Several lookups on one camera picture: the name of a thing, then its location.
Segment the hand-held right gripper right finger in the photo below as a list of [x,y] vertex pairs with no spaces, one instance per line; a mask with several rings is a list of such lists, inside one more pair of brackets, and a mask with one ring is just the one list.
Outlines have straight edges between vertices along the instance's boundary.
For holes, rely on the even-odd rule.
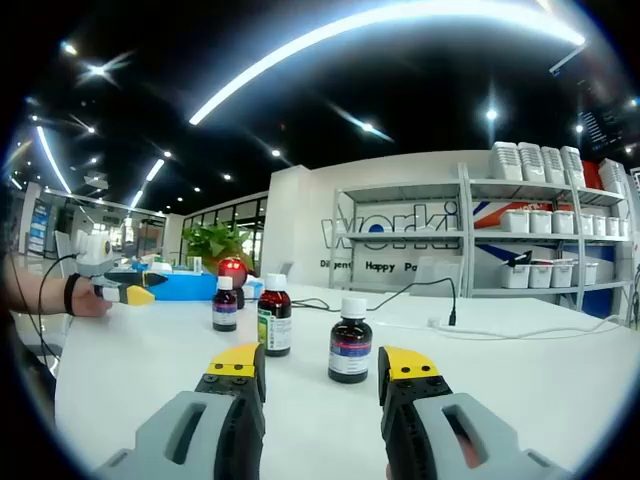
[[570,472],[522,450],[507,422],[455,393],[423,354],[378,352],[381,434],[393,479],[568,479]]

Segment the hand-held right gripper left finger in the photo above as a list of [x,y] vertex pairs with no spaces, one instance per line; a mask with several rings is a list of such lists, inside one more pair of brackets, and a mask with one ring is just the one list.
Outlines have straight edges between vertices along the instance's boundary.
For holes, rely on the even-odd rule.
[[216,355],[193,391],[182,391],[114,453],[99,479],[257,479],[266,431],[265,349]]

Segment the person's left hand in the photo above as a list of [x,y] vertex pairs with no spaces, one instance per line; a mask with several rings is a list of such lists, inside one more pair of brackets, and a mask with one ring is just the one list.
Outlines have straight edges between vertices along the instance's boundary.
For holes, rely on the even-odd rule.
[[112,303],[94,293],[94,285],[79,279],[71,294],[71,310],[77,317],[101,318],[112,308]]

